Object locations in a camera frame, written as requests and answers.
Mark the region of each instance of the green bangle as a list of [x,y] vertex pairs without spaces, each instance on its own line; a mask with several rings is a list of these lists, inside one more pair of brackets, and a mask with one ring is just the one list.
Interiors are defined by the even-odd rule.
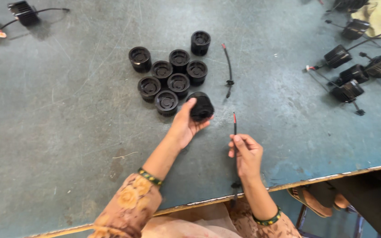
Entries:
[[162,181],[157,179],[156,177],[150,175],[148,172],[146,172],[143,168],[139,168],[138,169],[138,173],[143,176],[144,178],[146,178],[147,180],[149,180],[151,183],[155,184],[155,185],[158,185],[158,186],[161,186],[162,185]]
[[254,221],[260,225],[263,225],[263,226],[269,226],[269,225],[272,225],[274,223],[276,223],[276,221],[278,221],[280,219],[280,217],[282,216],[282,210],[280,210],[280,208],[277,206],[277,214],[270,220],[266,220],[266,221],[262,221],[262,220],[258,220],[255,218],[254,214],[252,214],[252,218],[254,219]]

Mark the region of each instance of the floor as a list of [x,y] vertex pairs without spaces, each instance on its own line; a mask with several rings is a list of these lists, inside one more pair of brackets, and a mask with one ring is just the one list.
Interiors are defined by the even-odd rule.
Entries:
[[[286,190],[271,192],[270,195],[283,212],[296,224],[301,210],[301,203],[292,198]],[[317,214],[308,210],[302,230],[322,238],[353,238],[356,220],[356,214],[349,214],[342,210],[333,210],[332,217],[321,219]],[[84,238],[91,233],[92,231],[88,230],[63,235],[60,238]],[[368,222],[364,223],[361,238],[377,238],[377,232]]]

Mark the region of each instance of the blue work table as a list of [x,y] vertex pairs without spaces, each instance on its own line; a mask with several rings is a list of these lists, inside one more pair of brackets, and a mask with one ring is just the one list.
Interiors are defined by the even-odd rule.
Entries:
[[[381,169],[381,79],[361,85],[357,103],[341,104],[327,81],[304,72],[342,44],[346,15],[317,1],[29,1],[41,24],[18,22],[0,39],[0,237],[22,237],[92,223],[123,180],[166,134],[136,90],[129,50],[144,46],[152,62],[172,50],[190,53],[196,30],[211,35],[208,75],[190,91],[207,93],[211,125],[178,156],[161,188],[159,214],[230,199],[236,174],[227,157],[233,111],[237,130],[264,147],[263,182],[271,191]],[[0,26],[13,19],[0,0]],[[233,85],[226,99],[230,56]],[[321,69],[328,78],[381,55],[372,43],[353,60]]]

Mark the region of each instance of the floral sleeve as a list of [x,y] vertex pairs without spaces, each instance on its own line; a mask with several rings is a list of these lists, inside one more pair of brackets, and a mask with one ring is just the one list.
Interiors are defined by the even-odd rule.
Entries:
[[155,185],[131,174],[95,220],[95,231],[88,238],[139,238],[160,204],[161,194]]
[[236,208],[230,211],[230,218],[244,238],[301,238],[292,221],[284,213],[272,225],[257,224],[252,218],[251,207],[246,198],[239,199]]

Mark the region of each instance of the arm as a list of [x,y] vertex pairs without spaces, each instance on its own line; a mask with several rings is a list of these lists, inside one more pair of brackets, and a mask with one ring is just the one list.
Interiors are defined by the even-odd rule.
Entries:
[[164,180],[180,150],[188,145],[198,131],[209,126],[209,120],[206,122],[194,122],[191,119],[190,110],[195,103],[196,98],[191,98],[183,104],[182,109],[174,117],[172,127],[166,137],[142,167],[159,180]]
[[[236,145],[238,149],[236,153],[237,173],[241,178],[243,191],[254,217],[262,221],[272,219],[276,216],[278,208],[261,181],[262,146],[248,135],[230,135],[230,138],[232,141],[229,143],[229,156],[234,156],[234,145]],[[257,224],[257,226],[258,233],[266,235],[266,237],[277,237],[280,233],[285,234],[285,236],[281,236],[283,238],[300,237],[295,226],[285,214],[282,214],[279,220],[272,225]]]
[[[191,119],[190,110],[195,103],[193,98],[183,104],[167,135],[142,166],[159,180],[164,180],[180,150],[209,125],[209,121],[197,123]],[[161,204],[158,189],[159,186],[143,176],[130,175],[95,220],[95,231],[88,238],[140,237],[140,231]]]

